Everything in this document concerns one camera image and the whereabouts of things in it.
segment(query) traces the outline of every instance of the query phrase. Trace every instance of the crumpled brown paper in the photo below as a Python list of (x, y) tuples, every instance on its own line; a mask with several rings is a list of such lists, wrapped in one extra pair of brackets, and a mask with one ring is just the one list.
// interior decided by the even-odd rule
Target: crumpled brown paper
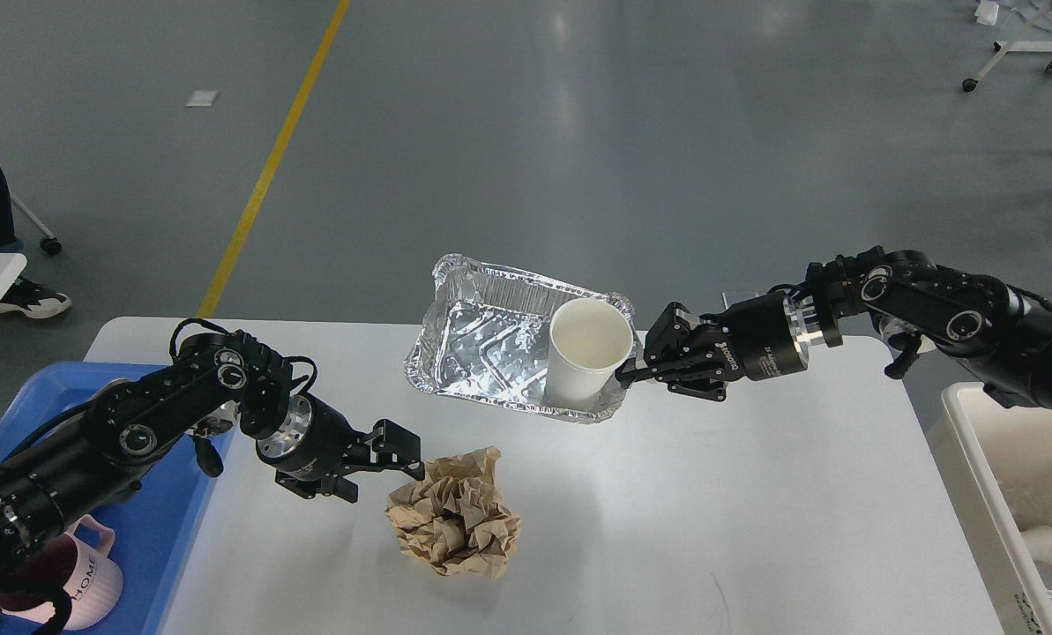
[(436, 458), (422, 482), (389, 494), (384, 513), (401, 551), (424, 559), (440, 575), (502, 575), (518, 548), (521, 516), (506, 509), (493, 486), (499, 457), (502, 452), (492, 446)]

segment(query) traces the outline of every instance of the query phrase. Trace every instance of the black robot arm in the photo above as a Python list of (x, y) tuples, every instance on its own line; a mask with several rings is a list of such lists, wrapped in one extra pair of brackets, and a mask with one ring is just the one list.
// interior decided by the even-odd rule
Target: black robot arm
[(936, 348), (1002, 406), (1052, 410), (1052, 304), (996, 278), (934, 265), (916, 250), (813, 262), (804, 282), (719, 314), (671, 303), (647, 332), (642, 363), (615, 376), (623, 386), (655, 378), (672, 392), (723, 402), (728, 382), (807, 369), (810, 347), (842, 345), (839, 320), (863, 313), (901, 351), (888, 376), (902, 378), (918, 353)]
[[(177, 350), (180, 330), (193, 322), (215, 332), (187, 337)], [(182, 322), (170, 354), (170, 366), (107, 386), (42, 426), (1, 463), (0, 589), (18, 589), (15, 568), (79, 516), (134, 495), (143, 475), (184, 436), (196, 444), (204, 473), (222, 473), (208, 438), (237, 422), (256, 439), (260, 462), (275, 468), (276, 483), (304, 498), (357, 501), (357, 486), (346, 479), (357, 471), (424, 477), (420, 437), (387, 418), (369, 433), (353, 430), (308, 392), (313, 372), (292, 377), (295, 363), (313, 368), (308, 359), (283, 357), (246, 332), (203, 321)]]

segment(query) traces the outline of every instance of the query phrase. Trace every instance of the cable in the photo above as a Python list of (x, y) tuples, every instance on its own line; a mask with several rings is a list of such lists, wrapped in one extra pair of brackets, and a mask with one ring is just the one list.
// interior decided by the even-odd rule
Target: cable
[(769, 293), (784, 292), (784, 290), (788, 290), (789, 292), (803, 293), (804, 287), (800, 285), (776, 285), (775, 287), (768, 289), (768, 292)]
[(42, 582), (39, 579), (24, 579), (15, 575), (0, 578), (0, 591), (5, 594), (31, 596), (52, 602), (54, 615), (33, 631), (33, 635), (59, 635), (70, 619), (70, 595), (57, 583)]
[(1028, 290), (1023, 290), (1018, 287), (1013, 287), (1011, 285), (1008, 285), (1008, 287), (1012, 289), (1013, 292), (1020, 293), (1021, 296), (1030, 298), (1031, 300), (1038, 302), (1038, 306), (1044, 307), (1045, 309), (1049, 310), (1052, 313), (1052, 302), (1050, 302), (1046, 298), (1043, 298), (1041, 294), (1029, 292)]
[(216, 323), (213, 323), (213, 322), (209, 322), (209, 321), (204, 321), (203, 318), (187, 318), (187, 319), (184, 319), (184, 321), (180, 322), (180, 325), (177, 325), (177, 328), (174, 329), (174, 334), (171, 334), (171, 337), (169, 337), (169, 357), (174, 359), (174, 361), (176, 361), (176, 359), (177, 359), (177, 336), (180, 336), (180, 332), (182, 332), (182, 330), (184, 329), (184, 327), (185, 326), (189, 326), (189, 325), (200, 325), (200, 326), (203, 326), (204, 329), (208, 329), (210, 331), (216, 331), (216, 332), (222, 334), (223, 336), (229, 336), (231, 334), (231, 333), (228, 333), (227, 329), (223, 328), (223, 326), (216, 325)]
[(296, 362), (301, 362), (303, 364), (310, 364), (310, 369), (311, 369), (310, 374), (303, 377), (296, 377), (291, 386), (292, 389), (292, 387), (298, 387), (302, 385), (303, 382), (305, 382), (305, 386), (303, 386), (303, 389), (299, 391), (299, 394), (308, 392), (308, 390), (310, 390), (311, 387), (313, 387), (315, 380), (318, 378), (318, 365), (315, 364), (315, 361), (312, 359), (301, 356), (301, 354), (295, 354), (295, 356), (284, 357), (284, 360), (291, 364)]
[(34, 443), (38, 442), (44, 434), (49, 433), (49, 431), (52, 430), (55, 430), (57, 426), (59, 426), (59, 424), (66, 422), (67, 418), (74, 417), (75, 414), (79, 414), (85, 411), (86, 407), (89, 406), (89, 404), (90, 402), (84, 402), (80, 403), (79, 406), (75, 406), (73, 408), (68, 408), (67, 410), (63, 410), (62, 413), (59, 413), (55, 415), (55, 417), (49, 418), (48, 422), (39, 426), (38, 429), (31, 431), (31, 434), (28, 434), (28, 436), (25, 436), (22, 442), (18, 443), (17, 446), (14, 447), (12, 452), (8, 452), (8, 455), (4, 458), (5, 462), (7, 462), (7, 459), (9, 459), (11, 457), (15, 457), (15, 455), (21, 453), (22, 451), (28, 450)]

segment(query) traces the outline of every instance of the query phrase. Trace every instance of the chair wheel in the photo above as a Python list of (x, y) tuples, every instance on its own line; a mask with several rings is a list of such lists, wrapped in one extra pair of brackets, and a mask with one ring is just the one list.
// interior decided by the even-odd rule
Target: chair wheel
[(44, 238), (39, 242), (41, 249), (45, 250), (48, 255), (57, 255), (62, 252), (63, 245), (59, 243), (59, 238)]

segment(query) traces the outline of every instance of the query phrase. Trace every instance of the white mug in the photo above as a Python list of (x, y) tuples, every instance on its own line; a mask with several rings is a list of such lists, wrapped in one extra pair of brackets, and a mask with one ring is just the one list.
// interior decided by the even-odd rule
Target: white mug
[[(75, 537), (79, 525), (94, 529), (99, 534), (96, 547)], [(106, 556), (114, 547), (114, 530), (102, 526), (90, 515), (85, 515), (72, 524), (66, 532), (59, 534), (43, 546), (42, 550), (26, 560), (15, 576), (38, 579), (49, 583), (61, 583), (70, 596), (70, 619), (66, 631), (79, 631), (94, 627), (118, 603), (122, 593), (122, 570)], [(22, 617), (39, 623), (46, 622), (55, 615), (50, 602), (25, 598), (0, 591), (1, 608), (6, 614)]]

